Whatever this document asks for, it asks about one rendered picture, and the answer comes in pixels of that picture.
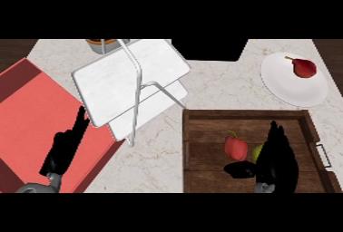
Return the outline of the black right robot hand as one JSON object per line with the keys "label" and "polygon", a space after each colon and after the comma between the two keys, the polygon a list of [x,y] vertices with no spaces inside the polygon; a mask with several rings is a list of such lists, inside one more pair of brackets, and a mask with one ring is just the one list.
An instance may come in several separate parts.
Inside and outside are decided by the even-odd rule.
{"label": "black right robot hand", "polygon": [[274,184],[274,194],[294,193],[299,165],[284,128],[275,121],[271,122],[268,139],[256,163],[244,160],[228,164],[223,170],[234,179],[256,178],[256,183]]}

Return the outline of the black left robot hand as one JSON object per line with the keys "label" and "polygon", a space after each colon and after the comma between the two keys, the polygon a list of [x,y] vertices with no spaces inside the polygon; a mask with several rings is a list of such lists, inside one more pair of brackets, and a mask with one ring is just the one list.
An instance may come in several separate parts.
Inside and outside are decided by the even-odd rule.
{"label": "black left robot hand", "polygon": [[49,176],[50,173],[64,175],[68,170],[90,122],[84,118],[84,112],[84,107],[80,106],[73,129],[58,132],[53,136],[50,151],[39,171],[41,176]]}

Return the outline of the red tray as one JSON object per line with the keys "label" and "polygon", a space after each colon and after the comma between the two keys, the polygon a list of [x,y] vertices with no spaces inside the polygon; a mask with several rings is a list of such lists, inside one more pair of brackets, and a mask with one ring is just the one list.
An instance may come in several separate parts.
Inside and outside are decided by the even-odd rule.
{"label": "red tray", "polygon": [[[28,59],[0,72],[0,193],[49,183],[39,171],[55,133],[73,128],[80,105]],[[120,146],[107,126],[87,128],[62,178],[64,193],[86,190]]]}

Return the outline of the red bell pepper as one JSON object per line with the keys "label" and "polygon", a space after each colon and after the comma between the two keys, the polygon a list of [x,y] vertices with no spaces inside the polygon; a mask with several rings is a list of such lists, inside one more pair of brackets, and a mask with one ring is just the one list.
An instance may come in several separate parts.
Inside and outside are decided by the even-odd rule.
{"label": "red bell pepper", "polygon": [[223,150],[234,160],[243,161],[247,158],[248,144],[238,138],[232,130],[229,130],[229,136],[225,137]]}

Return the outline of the brown wooden tray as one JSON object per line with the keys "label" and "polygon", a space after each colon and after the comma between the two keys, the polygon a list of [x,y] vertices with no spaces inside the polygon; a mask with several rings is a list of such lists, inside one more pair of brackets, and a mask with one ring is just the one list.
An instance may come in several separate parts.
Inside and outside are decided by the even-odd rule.
{"label": "brown wooden tray", "polygon": [[192,193],[253,192],[253,179],[223,171],[234,162],[223,152],[225,137],[235,133],[253,149],[265,143],[271,124],[285,130],[299,164],[299,193],[339,193],[336,173],[319,156],[319,135],[306,110],[186,110],[182,113],[183,190]]}

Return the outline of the green round fruit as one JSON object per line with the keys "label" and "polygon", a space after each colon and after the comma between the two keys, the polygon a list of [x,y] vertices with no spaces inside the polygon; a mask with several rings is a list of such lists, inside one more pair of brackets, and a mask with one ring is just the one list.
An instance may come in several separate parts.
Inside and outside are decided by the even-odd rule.
{"label": "green round fruit", "polygon": [[251,150],[251,163],[256,163],[259,159],[259,155],[263,149],[263,144],[260,144],[253,150]]}

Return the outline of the white plate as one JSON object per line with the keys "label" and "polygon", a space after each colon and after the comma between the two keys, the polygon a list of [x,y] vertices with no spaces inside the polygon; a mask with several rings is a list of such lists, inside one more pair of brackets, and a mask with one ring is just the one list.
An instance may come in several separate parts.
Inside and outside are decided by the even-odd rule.
{"label": "white plate", "polygon": [[294,53],[272,53],[262,62],[262,80],[275,96],[294,106],[312,107],[322,103],[328,94],[328,84],[322,71],[311,78],[300,78],[293,72]]}

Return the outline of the red pear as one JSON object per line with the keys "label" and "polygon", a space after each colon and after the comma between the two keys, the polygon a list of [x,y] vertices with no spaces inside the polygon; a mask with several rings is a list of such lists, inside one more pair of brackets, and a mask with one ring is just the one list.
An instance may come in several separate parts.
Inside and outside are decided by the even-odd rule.
{"label": "red pear", "polygon": [[293,61],[293,73],[300,78],[311,78],[316,74],[316,65],[311,60],[285,56]]}

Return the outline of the grey pot with orange rim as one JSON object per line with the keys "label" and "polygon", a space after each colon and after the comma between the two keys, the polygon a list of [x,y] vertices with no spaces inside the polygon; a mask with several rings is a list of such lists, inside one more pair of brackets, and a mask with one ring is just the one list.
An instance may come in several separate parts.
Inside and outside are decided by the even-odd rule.
{"label": "grey pot with orange rim", "polygon": [[107,39],[105,41],[101,41],[99,39],[87,39],[86,42],[98,54],[109,53],[121,47],[117,39]]}

